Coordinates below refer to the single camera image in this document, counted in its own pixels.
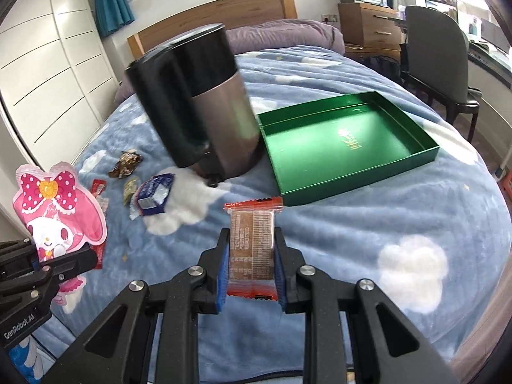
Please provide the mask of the green shallow box tray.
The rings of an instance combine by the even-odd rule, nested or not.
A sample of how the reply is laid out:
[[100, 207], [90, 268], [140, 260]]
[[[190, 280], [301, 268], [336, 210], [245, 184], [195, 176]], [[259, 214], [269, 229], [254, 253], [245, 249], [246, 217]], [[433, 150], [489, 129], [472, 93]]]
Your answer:
[[348, 94], [257, 117], [286, 205], [303, 205], [433, 162], [439, 145], [378, 92]]

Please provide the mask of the white desk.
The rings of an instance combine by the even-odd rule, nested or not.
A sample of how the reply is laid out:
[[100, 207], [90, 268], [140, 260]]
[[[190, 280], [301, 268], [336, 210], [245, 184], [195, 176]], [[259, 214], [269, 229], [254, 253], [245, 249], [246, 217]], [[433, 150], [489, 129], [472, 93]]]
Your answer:
[[488, 44], [470, 41], [468, 59], [511, 89], [511, 60], [501, 50], [491, 50]]

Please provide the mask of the dark grey chair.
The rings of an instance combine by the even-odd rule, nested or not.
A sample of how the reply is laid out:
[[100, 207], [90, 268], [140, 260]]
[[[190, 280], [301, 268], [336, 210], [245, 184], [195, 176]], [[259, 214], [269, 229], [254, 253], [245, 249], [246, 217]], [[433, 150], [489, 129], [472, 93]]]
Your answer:
[[443, 105], [450, 124], [458, 115], [470, 115], [467, 141], [472, 141], [483, 95], [468, 84], [468, 38], [453, 18], [422, 6], [405, 8], [405, 29], [404, 85], [426, 94], [429, 106]]

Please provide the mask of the blue white snack packet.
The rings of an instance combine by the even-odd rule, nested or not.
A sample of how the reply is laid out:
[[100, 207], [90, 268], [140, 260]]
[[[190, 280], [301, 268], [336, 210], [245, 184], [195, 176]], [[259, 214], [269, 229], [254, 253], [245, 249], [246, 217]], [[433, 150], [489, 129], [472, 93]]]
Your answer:
[[143, 182], [130, 199], [130, 219], [164, 213], [173, 182], [174, 174], [169, 172], [155, 175]]

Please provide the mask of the pink My Melody snack bag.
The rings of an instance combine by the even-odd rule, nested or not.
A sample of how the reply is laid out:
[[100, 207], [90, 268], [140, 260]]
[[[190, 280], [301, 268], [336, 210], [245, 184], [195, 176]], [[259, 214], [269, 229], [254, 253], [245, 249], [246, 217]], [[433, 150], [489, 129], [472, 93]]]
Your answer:
[[20, 165], [16, 181], [13, 208], [35, 242], [39, 261], [47, 263], [87, 244], [101, 269], [108, 233], [105, 215], [79, 182], [74, 167], [61, 161], [46, 172], [35, 165]]

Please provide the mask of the orange biscuit snack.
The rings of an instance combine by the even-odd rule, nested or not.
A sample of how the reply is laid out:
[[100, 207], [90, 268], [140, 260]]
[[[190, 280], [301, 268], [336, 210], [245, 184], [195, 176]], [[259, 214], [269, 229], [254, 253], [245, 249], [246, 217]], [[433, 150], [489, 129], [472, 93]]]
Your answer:
[[280, 197], [224, 204], [231, 220], [229, 296], [278, 299], [274, 280], [274, 220], [282, 209]]

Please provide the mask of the wooden headboard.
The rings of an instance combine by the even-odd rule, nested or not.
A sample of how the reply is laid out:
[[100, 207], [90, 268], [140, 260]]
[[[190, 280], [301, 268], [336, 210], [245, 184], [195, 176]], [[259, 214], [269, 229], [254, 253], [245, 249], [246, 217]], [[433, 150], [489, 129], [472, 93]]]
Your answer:
[[297, 18], [294, 0], [215, 0], [167, 17], [128, 37], [134, 59], [169, 38], [210, 23], [227, 29]]

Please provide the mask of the olive green small snack packet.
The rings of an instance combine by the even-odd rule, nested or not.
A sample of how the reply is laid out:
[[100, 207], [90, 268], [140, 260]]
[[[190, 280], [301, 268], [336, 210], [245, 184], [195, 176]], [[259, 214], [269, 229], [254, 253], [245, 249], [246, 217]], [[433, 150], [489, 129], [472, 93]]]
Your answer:
[[133, 195], [137, 192], [139, 187], [139, 179], [137, 177], [132, 177], [124, 183], [123, 193], [122, 193], [122, 203], [127, 205]]

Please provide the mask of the brown crumpled snack wrapper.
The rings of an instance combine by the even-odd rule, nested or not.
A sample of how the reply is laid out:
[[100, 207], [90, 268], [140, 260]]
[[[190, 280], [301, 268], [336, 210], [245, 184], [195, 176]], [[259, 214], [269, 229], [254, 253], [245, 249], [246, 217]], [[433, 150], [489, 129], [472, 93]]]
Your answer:
[[114, 179], [128, 177], [142, 162], [143, 157], [136, 150], [123, 151], [114, 168], [108, 172], [108, 176]]

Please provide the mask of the white wardrobe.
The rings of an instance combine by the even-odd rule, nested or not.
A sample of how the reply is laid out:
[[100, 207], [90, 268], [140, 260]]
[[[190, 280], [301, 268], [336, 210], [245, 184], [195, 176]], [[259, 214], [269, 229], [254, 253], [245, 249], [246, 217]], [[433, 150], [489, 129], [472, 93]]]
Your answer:
[[13, 4], [1, 24], [1, 95], [27, 160], [75, 162], [114, 111], [117, 88], [89, 0]]

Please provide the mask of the teal curtain left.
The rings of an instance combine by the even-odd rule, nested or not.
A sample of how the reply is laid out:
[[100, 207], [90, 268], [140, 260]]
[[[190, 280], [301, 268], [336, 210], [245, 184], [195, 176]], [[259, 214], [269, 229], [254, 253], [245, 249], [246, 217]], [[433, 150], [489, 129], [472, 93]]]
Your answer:
[[134, 22], [128, 0], [94, 0], [95, 21], [101, 38]]

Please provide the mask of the red white konjac snack pouch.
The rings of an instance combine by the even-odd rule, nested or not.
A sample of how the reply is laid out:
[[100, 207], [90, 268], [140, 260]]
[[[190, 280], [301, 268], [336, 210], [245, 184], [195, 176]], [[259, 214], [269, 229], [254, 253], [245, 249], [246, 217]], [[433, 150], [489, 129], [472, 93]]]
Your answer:
[[105, 195], [106, 187], [107, 181], [94, 179], [90, 190], [104, 213], [107, 212], [109, 204], [109, 199]]

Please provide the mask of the black steel pedal bin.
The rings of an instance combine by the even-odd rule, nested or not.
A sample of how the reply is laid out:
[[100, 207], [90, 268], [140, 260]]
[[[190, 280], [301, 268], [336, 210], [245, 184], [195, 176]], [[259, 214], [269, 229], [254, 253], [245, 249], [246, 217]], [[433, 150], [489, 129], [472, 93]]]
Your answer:
[[260, 159], [259, 124], [224, 24], [165, 41], [132, 61], [126, 74], [176, 166], [216, 187]]

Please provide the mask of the purple pillow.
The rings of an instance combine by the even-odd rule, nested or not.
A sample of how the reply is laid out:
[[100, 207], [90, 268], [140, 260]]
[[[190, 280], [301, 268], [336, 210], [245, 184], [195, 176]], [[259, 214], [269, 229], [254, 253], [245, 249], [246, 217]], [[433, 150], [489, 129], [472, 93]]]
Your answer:
[[275, 101], [284, 94], [285, 86], [295, 88], [308, 83], [317, 90], [312, 78], [299, 75], [302, 61], [308, 60], [307, 72], [317, 76], [314, 68], [339, 64], [320, 56], [330, 52], [345, 55], [341, 31], [315, 20], [275, 20], [228, 29], [226, 34], [233, 54], [243, 66], [241, 73], [253, 104], [258, 97]]

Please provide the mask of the wooden drawer cabinet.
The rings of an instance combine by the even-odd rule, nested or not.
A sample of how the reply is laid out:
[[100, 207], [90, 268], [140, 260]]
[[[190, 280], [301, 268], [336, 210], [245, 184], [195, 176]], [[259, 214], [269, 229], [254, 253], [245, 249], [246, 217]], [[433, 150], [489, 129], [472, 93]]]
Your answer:
[[340, 3], [338, 10], [347, 57], [385, 56], [400, 61], [404, 35], [396, 24], [398, 11], [365, 3]]

